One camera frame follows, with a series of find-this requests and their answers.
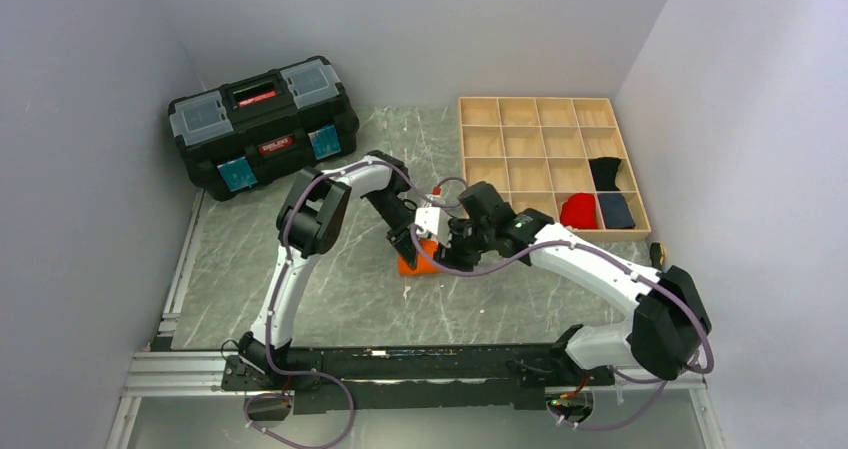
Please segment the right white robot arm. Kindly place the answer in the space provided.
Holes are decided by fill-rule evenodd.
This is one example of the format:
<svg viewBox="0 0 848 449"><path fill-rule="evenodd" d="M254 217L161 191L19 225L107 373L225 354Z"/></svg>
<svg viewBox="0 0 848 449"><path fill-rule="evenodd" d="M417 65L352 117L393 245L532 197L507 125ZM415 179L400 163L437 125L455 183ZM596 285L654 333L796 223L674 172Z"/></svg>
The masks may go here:
<svg viewBox="0 0 848 449"><path fill-rule="evenodd" d="M415 215L415 235L439 245L430 260L440 270L482 277L520 262L577 283L624 315L620 323L577 324L566 332L550 360L560 382L574 384L600 367L640 367L666 381L713 370L712 324L686 270L616 256L536 209L514 211L486 182L467 188L458 204L461 217L438 205Z"/></svg>

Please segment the wooden compartment tray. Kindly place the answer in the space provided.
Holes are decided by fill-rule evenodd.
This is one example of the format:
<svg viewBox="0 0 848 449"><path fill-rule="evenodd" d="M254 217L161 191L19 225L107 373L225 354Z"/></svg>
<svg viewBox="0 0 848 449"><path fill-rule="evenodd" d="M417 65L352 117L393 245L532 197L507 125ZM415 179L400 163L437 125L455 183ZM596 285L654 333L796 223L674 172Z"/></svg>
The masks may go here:
<svg viewBox="0 0 848 449"><path fill-rule="evenodd" d="M495 186L513 209L531 208L559 222L575 193L595 197L599 228L590 241L639 241L652 232L612 104L604 98L462 97L458 101L462 169L470 183ZM606 229L588 161L622 160L616 183L636 227Z"/></svg>

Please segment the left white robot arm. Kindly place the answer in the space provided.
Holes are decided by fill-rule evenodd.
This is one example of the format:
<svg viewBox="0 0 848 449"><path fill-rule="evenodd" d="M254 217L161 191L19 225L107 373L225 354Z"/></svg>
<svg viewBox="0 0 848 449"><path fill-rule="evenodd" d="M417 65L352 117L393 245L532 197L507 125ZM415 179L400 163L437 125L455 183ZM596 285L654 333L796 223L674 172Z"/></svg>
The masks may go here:
<svg viewBox="0 0 848 449"><path fill-rule="evenodd" d="M278 257L263 309L238 342L248 376L264 389L287 375L286 355L306 283L321 256L338 240L348 205L365 198L388 225L387 240L402 260L416 266L409 227L415 210L401 195L411 189L405 164L374 150L336 170L300 170L278 213Z"/></svg>

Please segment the orange underwear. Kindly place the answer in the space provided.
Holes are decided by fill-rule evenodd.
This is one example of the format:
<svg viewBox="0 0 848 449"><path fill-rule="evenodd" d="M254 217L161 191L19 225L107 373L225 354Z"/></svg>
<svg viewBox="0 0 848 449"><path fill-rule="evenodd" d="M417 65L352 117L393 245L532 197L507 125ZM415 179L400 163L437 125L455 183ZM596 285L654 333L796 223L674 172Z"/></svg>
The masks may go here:
<svg viewBox="0 0 848 449"><path fill-rule="evenodd" d="M439 244L431 239L421 239L420 243L424 251L434 259L438 251ZM397 256L397 272L401 276L422 276L439 274L440 270L423 258L420 254L416 255L416 265L411 267L406 260L401 256Z"/></svg>

